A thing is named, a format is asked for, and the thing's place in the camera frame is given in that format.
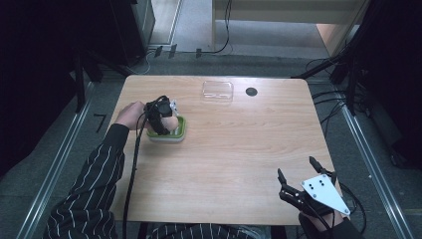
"person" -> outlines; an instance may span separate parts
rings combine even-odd
[[[144,103],[131,103],[121,110],[110,126],[103,142],[90,154],[74,182],[69,195],[51,210],[43,238],[117,238],[115,221],[109,208],[112,204],[116,183],[123,171],[124,153],[130,130],[139,128]],[[305,215],[323,232],[318,221]],[[328,225],[332,219],[327,218]],[[340,215],[335,217],[334,238],[344,228],[348,231],[352,224],[345,223]],[[152,238],[257,238],[251,230],[242,226],[217,224],[170,224],[162,223],[152,230]]]

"gray floor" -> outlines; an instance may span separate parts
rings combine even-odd
[[[195,5],[195,3],[191,4],[192,5],[189,5],[190,7],[200,7]],[[183,21],[182,16],[180,16],[179,23],[183,23]],[[324,53],[320,50],[323,49],[323,45],[321,44],[318,35],[316,35],[316,32],[313,30],[313,26],[304,25],[302,27],[307,27],[308,33],[311,34],[311,36],[296,42],[292,39],[297,39],[298,37],[291,36],[290,40],[286,40],[287,45],[285,46],[295,45],[296,48],[292,51],[290,51],[288,47],[281,47],[283,48],[282,53],[272,55],[274,53],[273,50],[278,49],[276,45],[272,45],[269,42],[261,42],[261,44],[263,44],[262,48],[257,47],[260,46],[259,41],[262,41],[262,38],[254,38],[251,36],[251,39],[245,41],[255,41],[255,44],[239,44],[234,42],[232,43],[233,51],[231,52],[231,55],[228,56],[202,55],[201,58],[196,58],[194,54],[177,53],[173,58],[169,58],[168,53],[164,52],[157,58],[154,58],[154,55],[149,55],[149,67],[146,61],[142,61],[131,68],[139,73],[146,72],[149,75],[287,78],[302,73],[310,60],[326,57],[326,52]],[[198,36],[198,34],[194,33],[188,34],[186,26],[183,29],[185,29],[183,30],[184,35],[180,34],[180,31],[177,31],[175,34],[173,43],[178,43],[177,50],[185,48],[191,51],[191,49],[206,49],[209,47],[207,45],[209,38],[201,40],[202,35]],[[246,49],[245,47],[244,50],[241,50],[241,45],[243,45],[243,47],[249,45],[249,49]],[[313,62],[309,67],[314,66],[317,63],[318,62]],[[332,90],[332,86],[328,82],[327,76],[327,72],[321,72],[317,74],[317,76],[309,78],[310,90],[313,94]],[[103,82],[96,84],[87,116],[79,131],[76,142],[67,157],[64,169],[61,172],[57,185],[54,187],[46,208],[44,212],[40,214],[41,218],[36,226],[33,238],[41,237],[49,210],[57,201],[67,195],[69,188],[78,175],[82,163],[89,152],[101,142],[106,133],[106,126],[109,123],[109,118],[111,117],[123,84],[124,78],[113,71],[105,71],[105,79]],[[333,97],[333,95],[327,95],[324,98],[318,98],[318,100]],[[335,102],[316,105],[316,111],[319,118],[323,119],[326,117],[334,104]],[[60,144],[72,123],[72,119],[75,116],[75,107],[76,101],[73,100],[49,128],[33,153],[12,168],[1,179],[0,238],[15,238],[18,235],[21,225],[29,212],[31,202],[41,187],[45,175],[59,150]],[[94,114],[107,115],[100,132],[96,132],[100,124],[100,119],[95,118]],[[361,124],[361,128],[364,131],[366,138],[372,146],[378,164],[382,168],[393,194],[405,213],[414,233],[414,237],[422,238],[422,228],[420,227],[420,199],[422,198],[422,190],[420,190],[420,187],[418,186],[418,183],[422,179],[420,170],[403,170],[392,166],[389,161],[388,150],[379,137],[373,122],[364,114],[357,114],[356,117]],[[385,206],[374,187],[372,177],[368,172],[362,155],[357,148],[355,140],[342,114],[337,114],[330,120],[326,143],[335,170],[338,172],[339,180],[354,192],[364,206],[367,216],[365,237],[397,238],[396,232],[385,210]],[[348,204],[351,203],[350,201],[351,200],[346,197],[346,202]],[[360,228],[362,224],[362,213],[359,210],[351,216],[351,219],[356,227]],[[120,230],[120,228],[121,225],[117,223],[117,229]],[[135,237],[137,228],[137,223],[129,224],[128,238]],[[297,238],[296,227],[288,227],[288,234],[289,238]]]

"floor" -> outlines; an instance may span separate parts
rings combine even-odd
[[[253,22],[230,22],[230,43],[222,56],[202,55],[196,58],[195,54],[181,52],[195,52],[197,48],[211,51],[210,46],[210,3],[206,0],[180,0],[180,12],[173,27],[174,32],[167,28],[164,40],[154,40],[158,45],[177,44],[177,53],[173,58],[164,52],[159,57],[148,56],[147,61],[132,66],[131,69],[139,73],[150,75],[196,75],[196,76],[254,76],[288,78],[298,75],[324,59],[327,52],[317,28],[312,24],[263,24]],[[170,14],[167,19],[174,19]],[[225,42],[224,23],[217,24],[217,44]],[[73,146],[64,157],[63,169],[53,185],[51,194],[45,204],[39,205],[41,212],[37,218],[26,218],[30,209],[34,208],[34,201],[43,187],[43,181],[50,166],[58,156],[61,143],[76,117],[74,110],[76,102],[72,101],[54,122],[40,141],[33,153],[15,166],[0,181],[0,238],[40,238],[48,217],[50,208],[65,197],[75,177],[78,175],[86,155],[95,145],[101,142],[106,127],[99,128],[100,120],[94,114],[107,115],[104,125],[108,125],[124,78],[113,71],[104,69],[105,78],[101,84],[93,84],[90,93],[91,103],[87,106],[86,115],[81,121],[79,133],[76,135]],[[309,78],[312,94],[332,91],[333,85],[327,80],[328,72],[320,72]],[[336,94],[325,95],[317,101],[337,98]],[[322,120],[330,114],[336,101],[316,105],[316,112]],[[422,190],[419,182],[422,173],[416,169],[400,169],[392,166],[389,161],[388,148],[380,138],[373,121],[364,113],[358,113],[354,118],[365,139],[371,146],[371,153],[380,168],[382,179],[385,179],[387,188],[380,190],[377,187],[377,175],[372,173],[370,166],[364,160],[362,148],[356,142],[356,136],[350,130],[346,113],[339,111],[329,122],[326,143],[338,172],[338,179],[346,184],[359,198],[364,206],[366,215],[366,238],[405,238],[397,233],[409,230],[412,236],[407,238],[422,238],[421,218],[422,209],[420,199]],[[393,195],[393,200],[399,205],[399,212],[406,225],[392,223],[388,201],[383,193]],[[350,197],[345,197],[349,206],[353,206]],[[32,221],[32,227],[24,228]],[[363,225],[363,212],[356,210],[351,216],[356,227]],[[129,223],[129,238],[135,238],[138,224]],[[297,227],[287,227],[289,238],[298,238]],[[117,231],[121,235],[121,223],[117,222]]]

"table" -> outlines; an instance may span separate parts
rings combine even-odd
[[[212,0],[212,46],[215,21],[225,19],[227,2]],[[368,4],[369,0],[233,0],[230,19],[316,23],[329,55],[334,56],[361,21]]]
[[[232,83],[233,100],[205,101],[204,82]],[[254,97],[246,89],[255,88]],[[131,102],[161,95],[186,118],[178,143],[140,141],[129,221],[298,225],[298,210],[279,198],[280,168],[288,183],[317,175],[314,156],[333,170],[304,80],[235,77],[130,76],[111,122]],[[135,133],[129,134],[122,179],[111,211],[122,219]]]

